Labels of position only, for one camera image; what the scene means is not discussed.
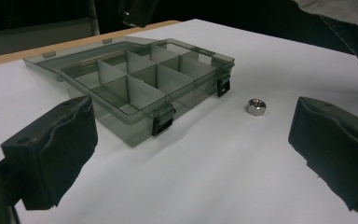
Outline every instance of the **transparent storage box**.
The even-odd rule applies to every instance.
[[[131,147],[226,93],[234,66],[232,58],[174,39],[135,37],[24,61],[65,81],[71,98],[89,95],[96,118]]]

